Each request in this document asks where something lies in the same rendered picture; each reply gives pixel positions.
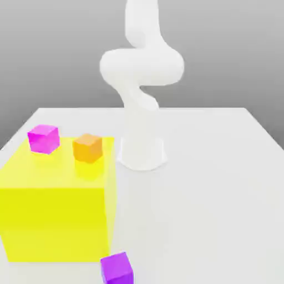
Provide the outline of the large yellow box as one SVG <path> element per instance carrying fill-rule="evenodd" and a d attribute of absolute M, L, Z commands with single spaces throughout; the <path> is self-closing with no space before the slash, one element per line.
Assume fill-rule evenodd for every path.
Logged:
<path fill-rule="evenodd" d="M 94 163 L 72 138 L 51 154 L 23 141 L 0 168 L 0 238 L 10 262 L 98 262 L 111 250 L 116 213 L 114 138 Z"/>

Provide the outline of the small purple cube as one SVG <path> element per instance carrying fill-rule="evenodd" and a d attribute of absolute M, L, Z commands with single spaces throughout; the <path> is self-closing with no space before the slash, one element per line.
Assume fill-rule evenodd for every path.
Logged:
<path fill-rule="evenodd" d="M 104 284 L 134 284 L 134 272 L 126 252 L 100 260 Z"/>

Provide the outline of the small magenta cube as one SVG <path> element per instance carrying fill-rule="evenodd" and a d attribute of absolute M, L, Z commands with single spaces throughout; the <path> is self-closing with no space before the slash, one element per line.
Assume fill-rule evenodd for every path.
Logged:
<path fill-rule="evenodd" d="M 32 152 L 51 154 L 60 146 L 59 130 L 56 126 L 39 124 L 27 135 Z"/>

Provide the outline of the small orange cube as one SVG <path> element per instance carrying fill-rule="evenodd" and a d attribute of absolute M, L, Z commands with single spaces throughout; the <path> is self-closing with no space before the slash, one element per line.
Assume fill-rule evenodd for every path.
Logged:
<path fill-rule="evenodd" d="M 103 139 L 100 136 L 83 134 L 72 144 L 75 160 L 91 164 L 103 155 Z"/>

